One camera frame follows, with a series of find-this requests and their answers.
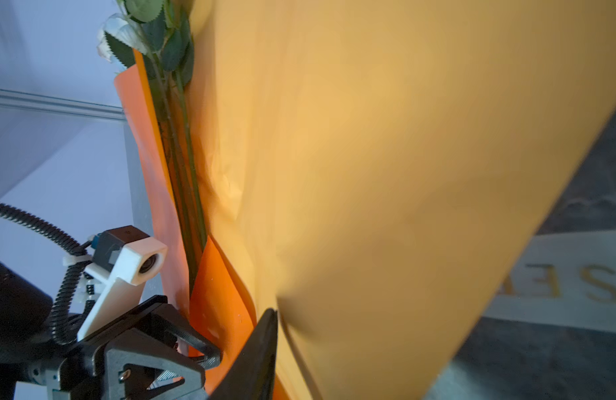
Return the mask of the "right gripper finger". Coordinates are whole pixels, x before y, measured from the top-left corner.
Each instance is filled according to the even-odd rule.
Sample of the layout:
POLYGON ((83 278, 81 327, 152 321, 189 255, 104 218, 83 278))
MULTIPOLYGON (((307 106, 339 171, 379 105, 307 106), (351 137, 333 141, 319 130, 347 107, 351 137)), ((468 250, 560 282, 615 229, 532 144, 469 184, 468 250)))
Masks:
POLYGON ((268 308, 209 399, 271 400, 276 379, 278 312, 268 308))

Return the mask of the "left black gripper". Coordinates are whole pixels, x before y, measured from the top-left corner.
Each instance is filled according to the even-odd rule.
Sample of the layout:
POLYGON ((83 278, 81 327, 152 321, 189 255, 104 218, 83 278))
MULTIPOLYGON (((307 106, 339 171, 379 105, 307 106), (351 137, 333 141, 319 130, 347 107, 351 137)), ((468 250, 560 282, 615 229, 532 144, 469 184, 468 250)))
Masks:
MULTIPOLYGON (((18 383, 50 399, 178 399, 204 388, 221 350, 156 295, 81 341, 51 335, 51 298, 0 262, 0 399, 18 383)), ((68 318, 69 328, 84 319, 68 318)))

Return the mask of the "orange wrapping paper sheet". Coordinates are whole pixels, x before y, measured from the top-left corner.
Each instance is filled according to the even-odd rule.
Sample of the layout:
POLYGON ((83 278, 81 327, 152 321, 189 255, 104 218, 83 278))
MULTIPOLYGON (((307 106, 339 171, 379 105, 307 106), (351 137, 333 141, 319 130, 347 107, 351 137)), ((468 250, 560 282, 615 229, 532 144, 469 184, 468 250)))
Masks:
POLYGON ((228 373, 276 308, 282 398, 420 399, 616 110, 616 1, 196 1, 196 283, 142 66, 115 80, 162 282, 228 373))

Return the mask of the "white ribbon strip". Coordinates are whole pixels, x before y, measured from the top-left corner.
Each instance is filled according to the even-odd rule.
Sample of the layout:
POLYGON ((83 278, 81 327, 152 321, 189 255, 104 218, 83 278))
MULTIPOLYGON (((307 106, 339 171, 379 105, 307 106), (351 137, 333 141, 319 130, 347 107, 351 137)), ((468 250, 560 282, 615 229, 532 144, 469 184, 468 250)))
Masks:
POLYGON ((532 238, 484 316, 616 333, 616 230, 532 238))

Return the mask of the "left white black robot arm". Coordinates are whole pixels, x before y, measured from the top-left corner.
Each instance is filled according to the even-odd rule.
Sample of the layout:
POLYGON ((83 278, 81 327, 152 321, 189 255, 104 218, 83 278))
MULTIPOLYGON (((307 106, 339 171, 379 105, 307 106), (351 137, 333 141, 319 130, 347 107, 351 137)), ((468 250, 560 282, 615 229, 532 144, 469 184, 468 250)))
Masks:
POLYGON ((203 392, 221 350, 164 295, 143 298, 166 261, 164 243, 133 226, 84 243, 0 203, 0 218, 64 251, 59 267, 26 254, 0 260, 0 399, 19 383, 49 399, 177 399, 203 392))

